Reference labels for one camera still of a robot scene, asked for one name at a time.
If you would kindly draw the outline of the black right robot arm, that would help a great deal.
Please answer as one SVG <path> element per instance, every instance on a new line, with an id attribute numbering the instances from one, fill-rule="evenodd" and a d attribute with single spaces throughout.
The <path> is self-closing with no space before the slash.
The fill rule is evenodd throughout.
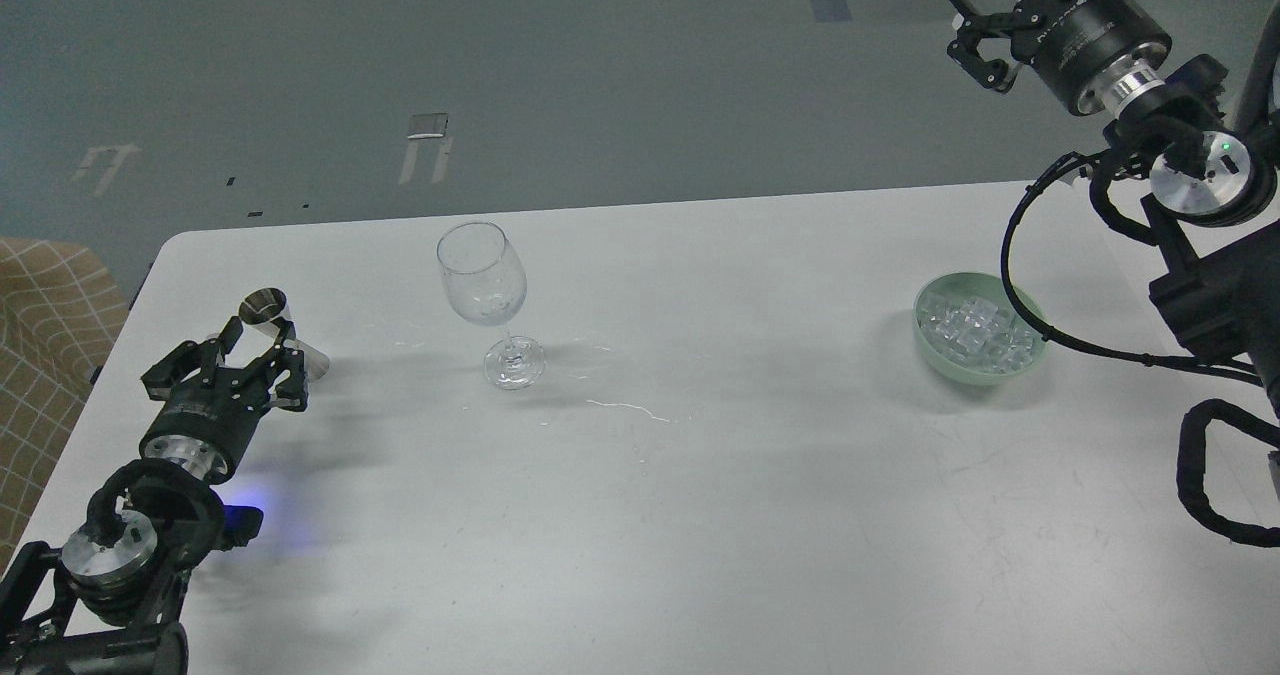
<path id="1" fill-rule="evenodd" d="M 982 13 L 948 0 L 948 56 L 986 90 L 1004 94 L 1029 67 L 1074 117 L 1108 114 L 1098 154 L 1070 152 L 1025 188 L 1005 228 L 998 278 L 1041 339 L 1080 354 L 1261 388 L 1279 403 L 1279 227 L 1270 223 L 1201 255 L 1185 227 L 1239 227 L 1277 195 L 1277 12 L 1271 10 L 1235 115 L 1220 108 L 1228 69 L 1201 54 L 1167 76 L 1170 35 L 1134 0 L 1016 0 Z M 1033 314 L 1010 273 L 1021 219 L 1048 186 L 1088 182 L 1092 209 L 1112 232 L 1156 247 L 1166 273 L 1149 283 L 1181 356 L 1133 354 L 1069 336 Z"/>

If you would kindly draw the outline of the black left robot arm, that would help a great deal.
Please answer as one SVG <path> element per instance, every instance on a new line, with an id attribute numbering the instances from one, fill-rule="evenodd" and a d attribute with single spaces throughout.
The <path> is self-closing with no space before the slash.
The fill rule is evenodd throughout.
<path id="1" fill-rule="evenodd" d="M 24 544 L 3 579 L 5 674 L 184 674 L 180 612 L 197 566 L 247 546 L 261 508 L 228 505 L 261 420 L 308 403 L 308 359 L 293 321 L 270 316 L 270 347 L 227 365 L 244 329 L 178 345 L 142 375 L 160 403 L 138 455 L 93 492 L 84 521 L 54 547 Z"/>

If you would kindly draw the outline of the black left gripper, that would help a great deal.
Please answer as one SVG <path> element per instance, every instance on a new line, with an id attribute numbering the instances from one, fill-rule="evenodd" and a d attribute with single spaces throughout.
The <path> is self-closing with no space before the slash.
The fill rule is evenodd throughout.
<path id="1" fill-rule="evenodd" d="M 146 396 L 161 407 L 138 444 L 140 457 L 219 485 L 236 475 L 266 411 L 308 407 L 305 355 L 288 341 L 242 369 L 225 365 L 243 330 L 242 320 L 230 318 L 202 341 L 180 342 L 141 377 Z"/>

